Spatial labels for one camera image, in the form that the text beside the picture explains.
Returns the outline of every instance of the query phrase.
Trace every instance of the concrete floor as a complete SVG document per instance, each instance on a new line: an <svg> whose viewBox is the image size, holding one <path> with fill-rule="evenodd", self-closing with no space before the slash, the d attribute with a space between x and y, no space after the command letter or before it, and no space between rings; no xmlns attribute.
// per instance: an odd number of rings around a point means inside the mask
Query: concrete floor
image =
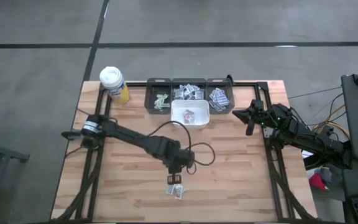
<svg viewBox="0 0 358 224"><path fill-rule="evenodd" d="M92 43L103 0L0 0L0 44ZM110 0L106 42L358 42L358 0ZM29 153L14 161L0 193L0 223L48 220L90 49L0 49L0 145ZM333 88L358 73L358 47L99 49L90 80L115 65L127 80L150 77L280 79L288 96ZM322 121L341 90L290 99ZM343 101L339 99L335 107ZM338 121L346 125L345 117ZM342 211L318 195L323 220Z"/></svg>

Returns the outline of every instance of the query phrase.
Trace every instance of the tabletop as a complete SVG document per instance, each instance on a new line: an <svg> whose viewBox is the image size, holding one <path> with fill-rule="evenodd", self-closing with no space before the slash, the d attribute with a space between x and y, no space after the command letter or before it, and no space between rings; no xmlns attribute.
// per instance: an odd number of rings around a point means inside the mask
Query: tabletop
<svg viewBox="0 0 358 224"><path fill-rule="evenodd" d="M272 104L289 106L284 82L266 82ZM84 82L78 108L94 113L98 90L99 82ZM117 118L121 126L148 134L170 120L169 114L148 114L144 108L145 87L130 87L129 91L130 100L123 105L112 104L110 110L110 117ZM234 110L247 108L255 99L254 89L250 87L234 87L233 92ZM81 129L86 117L86 114L77 111L73 128ZM117 139L106 139L93 221L277 221L261 129L256 126L252 136L246 136L245 131L246 126L232 113L211 115L207 127L190 129L192 143L210 144L216 151L216 160L211 166L198 166L194 175L185 171L181 173L186 190L183 200L165 193L168 170L161 161L136 146ZM183 149L188 145L186 132L172 124L156 135L180 141ZM80 143L80 140L70 142L67 152L78 148ZM194 147L193 150L200 162L207 163L212 159L206 146ZM85 157L86 150L80 150L66 158L52 218L62 214L78 193ZM316 217L301 151L286 146L283 157L291 191L302 206ZM282 193L280 198L285 209ZM89 197L85 200L85 210L88 200Z"/></svg>

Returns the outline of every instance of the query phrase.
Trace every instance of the white bin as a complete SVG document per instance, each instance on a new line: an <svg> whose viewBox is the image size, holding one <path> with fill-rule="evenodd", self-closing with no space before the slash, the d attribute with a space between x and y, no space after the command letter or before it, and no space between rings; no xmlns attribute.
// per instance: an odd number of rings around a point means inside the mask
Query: white bin
<svg viewBox="0 0 358 224"><path fill-rule="evenodd" d="M194 112L194 123L185 123L186 110ZM171 121L178 121L187 128L204 128L209 122L209 104L206 100L174 100L171 104Z"/></svg>

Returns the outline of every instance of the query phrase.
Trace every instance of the container lid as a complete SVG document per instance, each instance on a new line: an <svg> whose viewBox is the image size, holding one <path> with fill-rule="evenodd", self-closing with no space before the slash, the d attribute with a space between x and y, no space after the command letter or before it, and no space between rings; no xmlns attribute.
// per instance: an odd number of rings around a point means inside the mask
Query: container lid
<svg viewBox="0 0 358 224"><path fill-rule="evenodd" d="M104 87L114 88L122 85L124 79L116 67L106 67L100 72L99 79Z"/></svg>

